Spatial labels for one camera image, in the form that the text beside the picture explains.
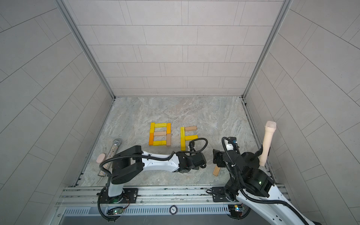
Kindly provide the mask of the yellow block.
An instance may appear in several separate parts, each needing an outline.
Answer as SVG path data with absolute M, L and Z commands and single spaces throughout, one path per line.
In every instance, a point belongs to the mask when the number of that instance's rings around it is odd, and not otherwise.
M 152 122 L 152 123 L 151 123 L 150 134 L 153 134 L 154 132 L 155 132 L 155 123 Z
M 185 136 L 185 141 L 192 141 L 198 138 L 198 135 Z
M 181 127 L 181 139 L 185 139 L 185 128 Z
M 185 138 L 181 138 L 181 151 L 185 151 L 186 150 L 186 141 Z
M 167 145 L 166 141 L 154 141 L 153 142 L 153 146 L 163 146 L 163 145 Z
M 154 128 L 166 128 L 167 123 L 155 123 Z

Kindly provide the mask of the amber orange block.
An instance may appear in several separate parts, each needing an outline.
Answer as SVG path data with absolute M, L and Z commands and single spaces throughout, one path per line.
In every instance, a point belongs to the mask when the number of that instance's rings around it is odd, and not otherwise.
M 167 134 L 170 134 L 170 133 L 171 133 L 171 123 L 167 123 L 166 133 L 167 133 Z

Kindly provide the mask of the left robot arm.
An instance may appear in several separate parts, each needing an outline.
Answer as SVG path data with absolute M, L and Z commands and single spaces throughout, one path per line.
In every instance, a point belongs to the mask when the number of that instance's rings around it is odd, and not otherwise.
M 188 151 L 172 152 L 170 155 L 151 154 L 142 151 L 140 145 L 122 151 L 100 163 L 99 168 L 108 176 L 104 190 L 107 197 L 123 196 L 124 184 L 142 171 L 168 171 L 188 173 L 206 168 L 206 158 L 202 153 L 208 145 L 206 138 L 196 138 L 189 142 Z

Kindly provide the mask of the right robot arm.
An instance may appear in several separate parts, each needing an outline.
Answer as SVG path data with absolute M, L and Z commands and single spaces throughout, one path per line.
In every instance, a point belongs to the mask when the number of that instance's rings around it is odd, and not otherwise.
M 301 214 L 284 197 L 274 180 L 259 168 L 262 148 L 256 153 L 240 153 L 235 137 L 223 137 L 221 143 L 224 150 L 213 150 L 213 161 L 230 174 L 224 186 L 227 200 L 245 204 L 271 225 L 317 224 Z

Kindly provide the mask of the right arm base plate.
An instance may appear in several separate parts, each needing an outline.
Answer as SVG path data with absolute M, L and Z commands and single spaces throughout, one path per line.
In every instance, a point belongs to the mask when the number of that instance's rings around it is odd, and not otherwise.
M 206 190 L 206 193 L 212 196 L 215 203 L 249 202 L 247 198 L 241 195 L 241 192 L 235 186 L 211 187 Z

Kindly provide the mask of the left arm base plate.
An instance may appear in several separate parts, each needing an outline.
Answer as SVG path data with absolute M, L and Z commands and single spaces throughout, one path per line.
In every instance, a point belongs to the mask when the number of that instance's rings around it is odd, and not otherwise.
M 137 188 L 125 188 L 120 195 L 109 197 L 108 188 L 106 187 L 103 192 L 97 193 L 97 198 L 100 199 L 100 204 L 126 204 L 135 203 L 137 194 Z

